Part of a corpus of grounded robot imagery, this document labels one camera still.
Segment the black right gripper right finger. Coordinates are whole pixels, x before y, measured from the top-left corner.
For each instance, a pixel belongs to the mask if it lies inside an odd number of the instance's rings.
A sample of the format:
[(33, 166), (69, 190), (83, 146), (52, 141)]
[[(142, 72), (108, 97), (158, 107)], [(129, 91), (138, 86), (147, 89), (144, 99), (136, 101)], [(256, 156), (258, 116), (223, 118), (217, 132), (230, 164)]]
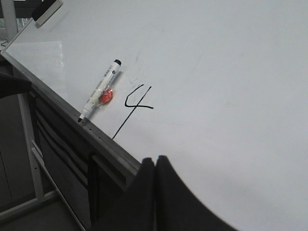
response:
[(196, 198), (164, 155), (155, 166), (155, 196), (159, 231), (236, 230)]

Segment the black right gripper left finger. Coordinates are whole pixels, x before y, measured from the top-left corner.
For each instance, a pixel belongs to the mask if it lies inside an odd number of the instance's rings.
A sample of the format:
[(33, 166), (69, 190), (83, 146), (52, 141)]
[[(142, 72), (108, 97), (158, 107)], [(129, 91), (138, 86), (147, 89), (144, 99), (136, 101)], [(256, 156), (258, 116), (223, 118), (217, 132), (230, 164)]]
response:
[(30, 92), (32, 83), (21, 77), (10, 76), (5, 73), (0, 74), (0, 98)]

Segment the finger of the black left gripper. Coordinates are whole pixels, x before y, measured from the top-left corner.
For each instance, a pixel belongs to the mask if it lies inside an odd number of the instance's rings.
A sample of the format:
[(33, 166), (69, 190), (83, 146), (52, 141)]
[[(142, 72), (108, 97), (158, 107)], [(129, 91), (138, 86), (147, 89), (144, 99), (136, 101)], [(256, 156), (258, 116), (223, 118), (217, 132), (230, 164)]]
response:
[(154, 229), (154, 163), (142, 160), (133, 182), (92, 231), (152, 231)]

